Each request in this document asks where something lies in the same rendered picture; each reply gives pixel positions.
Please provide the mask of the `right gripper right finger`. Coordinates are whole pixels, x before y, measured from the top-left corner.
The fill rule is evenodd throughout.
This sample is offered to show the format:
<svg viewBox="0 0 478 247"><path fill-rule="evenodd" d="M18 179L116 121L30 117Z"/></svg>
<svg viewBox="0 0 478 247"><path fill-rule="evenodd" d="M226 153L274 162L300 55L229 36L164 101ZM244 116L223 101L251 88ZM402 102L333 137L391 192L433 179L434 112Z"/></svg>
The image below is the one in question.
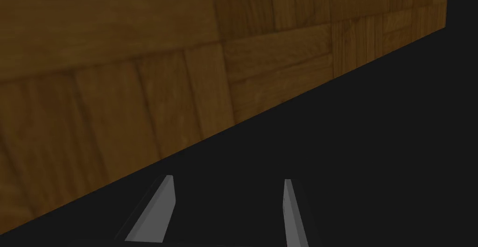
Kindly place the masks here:
<svg viewBox="0 0 478 247"><path fill-rule="evenodd" d="M283 220L287 247L321 247L321 240L299 179L285 179Z"/></svg>

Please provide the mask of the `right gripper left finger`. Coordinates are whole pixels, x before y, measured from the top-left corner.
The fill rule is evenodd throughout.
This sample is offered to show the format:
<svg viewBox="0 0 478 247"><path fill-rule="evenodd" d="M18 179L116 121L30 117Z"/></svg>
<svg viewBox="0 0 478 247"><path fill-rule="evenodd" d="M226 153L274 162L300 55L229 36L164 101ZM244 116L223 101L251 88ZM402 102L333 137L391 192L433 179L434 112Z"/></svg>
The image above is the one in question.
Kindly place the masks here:
<svg viewBox="0 0 478 247"><path fill-rule="evenodd" d="M115 239L163 242L175 204L173 175L160 175L128 216Z"/></svg>

